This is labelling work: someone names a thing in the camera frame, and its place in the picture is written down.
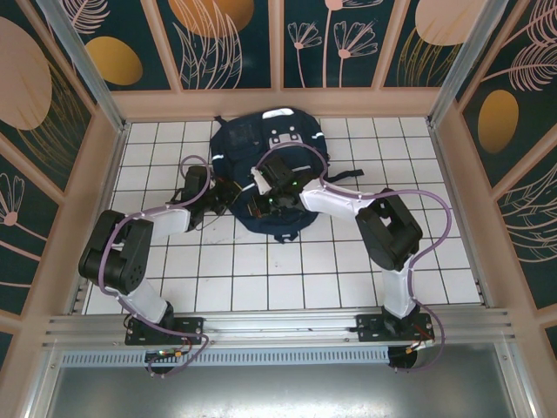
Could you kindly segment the small circuit board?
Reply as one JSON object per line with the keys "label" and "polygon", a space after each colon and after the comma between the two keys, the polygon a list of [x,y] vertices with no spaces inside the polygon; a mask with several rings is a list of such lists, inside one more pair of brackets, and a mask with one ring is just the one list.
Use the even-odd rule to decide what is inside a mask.
{"label": "small circuit board", "polygon": [[167,348],[155,351],[147,351],[144,362],[150,364],[178,364],[188,354],[187,351],[178,348]]}

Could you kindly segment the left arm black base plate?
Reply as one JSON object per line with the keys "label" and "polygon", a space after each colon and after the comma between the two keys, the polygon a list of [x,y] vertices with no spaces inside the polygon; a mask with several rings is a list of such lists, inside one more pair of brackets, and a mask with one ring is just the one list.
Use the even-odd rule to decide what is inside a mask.
{"label": "left arm black base plate", "polygon": [[[204,319],[202,317],[178,317],[174,320],[174,331],[181,334],[193,334],[188,340],[193,346],[202,343]],[[159,332],[137,319],[129,319],[124,338],[126,346],[176,346],[183,345],[179,335]]]}

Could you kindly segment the aluminium mounting rail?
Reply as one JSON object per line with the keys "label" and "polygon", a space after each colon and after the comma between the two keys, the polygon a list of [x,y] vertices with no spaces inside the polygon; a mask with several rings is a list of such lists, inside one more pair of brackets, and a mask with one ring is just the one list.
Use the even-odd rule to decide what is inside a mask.
{"label": "aluminium mounting rail", "polygon": [[[499,343],[514,340],[507,310],[479,305],[432,308],[448,344]],[[201,313],[203,331],[215,348],[354,346],[349,329],[359,314],[378,314],[378,307],[260,312]],[[55,349],[124,349],[122,315],[54,316],[47,322],[42,346]]]}

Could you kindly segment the aluminium corner post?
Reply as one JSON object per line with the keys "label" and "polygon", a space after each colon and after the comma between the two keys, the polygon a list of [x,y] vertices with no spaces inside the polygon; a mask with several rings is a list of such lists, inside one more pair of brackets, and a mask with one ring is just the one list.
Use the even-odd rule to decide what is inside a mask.
{"label": "aluminium corner post", "polygon": [[451,66],[427,116],[427,127],[436,130],[488,39],[501,20],[509,0],[487,0]]}
{"label": "aluminium corner post", "polygon": [[41,10],[54,42],[62,47],[85,89],[95,98],[112,126],[121,132],[125,119],[86,50],[82,36],[94,35],[110,15],[108,0],[33,0]]}

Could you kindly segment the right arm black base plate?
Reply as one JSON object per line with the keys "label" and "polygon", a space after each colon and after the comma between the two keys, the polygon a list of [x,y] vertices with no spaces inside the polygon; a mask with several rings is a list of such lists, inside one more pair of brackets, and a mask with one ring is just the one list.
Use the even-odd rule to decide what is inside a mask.
{"label": "right arm black base plate", "polygon": [[356,316],[359,342],[406,343],[435,340],[431,316],[417,313],[399,319],[387,313]]}

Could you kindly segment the aluminium side rail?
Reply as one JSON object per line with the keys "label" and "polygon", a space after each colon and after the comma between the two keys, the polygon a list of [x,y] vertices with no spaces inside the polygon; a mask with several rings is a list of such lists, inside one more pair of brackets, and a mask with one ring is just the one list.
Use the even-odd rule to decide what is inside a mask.
{"label": "aluminium side rail", "polygon": [[87,279],[80,276],[77,266],[99,214],[109,205],[130,129],[131,124],[125,122],[115,135],[111,147],[107,148],[106,152],[100,151],[99,156],[91,162],[86,162],[85,173],[77,179],[77,191],[81,192],[78,199],[79,208],[70,218],[72,232],[75,233],[75,242],[70,249],[75,254],[76,265],[64,306],[64,315],[80,314],[83,305],[80,301],[82,286],[87,286]]}
{"label": "aluminium side rail", "polygon": [[493,298],[485,282],[478,254],[470,236],[469,225],[463,215],[455,178],[448,163],[441,136],[436,127],[427,127],[440,167],[443,184],[456,222],[456,236],[450,236],[435,249],[447,302],[454,305],[474,304],[492,307]]}

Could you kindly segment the grey metal panel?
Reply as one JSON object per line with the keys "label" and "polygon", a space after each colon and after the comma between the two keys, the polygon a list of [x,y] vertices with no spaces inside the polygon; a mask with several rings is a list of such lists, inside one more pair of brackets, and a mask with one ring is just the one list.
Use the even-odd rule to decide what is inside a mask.
{"label": "grey metal panel", "polygon": [[490,346],[450,346],[433,367],[66,368],[47,418],[516,418]]}

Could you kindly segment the navy blue backpack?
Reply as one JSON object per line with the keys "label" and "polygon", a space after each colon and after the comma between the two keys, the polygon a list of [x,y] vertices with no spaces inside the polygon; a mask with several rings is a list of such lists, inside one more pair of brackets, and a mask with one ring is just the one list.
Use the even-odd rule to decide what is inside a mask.
{"label": "navy blue backpack", "polygon": [[252,233],[271,235],[283,243],[294,240],[318,214],[293,210],[255,218],[247,205],[258,192],[250,170],[268,158],[281,157],[294,171],[309,169],[320,175],[328,172],[330,156],[317,119],[296,108],[260,111],[224,120],[210,139],[211,164],[214,174],[237,182],[241,195],[228,208],[232,215]]}

